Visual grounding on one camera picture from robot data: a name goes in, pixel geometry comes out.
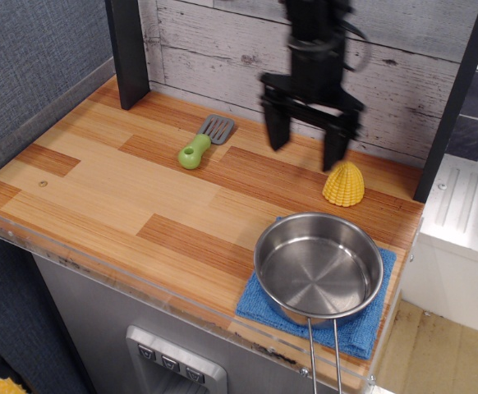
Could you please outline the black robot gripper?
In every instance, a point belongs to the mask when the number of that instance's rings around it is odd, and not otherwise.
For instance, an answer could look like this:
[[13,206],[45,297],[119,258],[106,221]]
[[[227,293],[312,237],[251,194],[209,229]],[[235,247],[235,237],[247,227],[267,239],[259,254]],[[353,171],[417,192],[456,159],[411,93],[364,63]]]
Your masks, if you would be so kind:
[[347,32],[365,36],[346,21],[349,1],[286,1],[290,73],[265,72],[261,102],[273,150],[290,140],[292,119],[324,130],[323,171],[342,160],[356,137],[365,106],[342,87]]

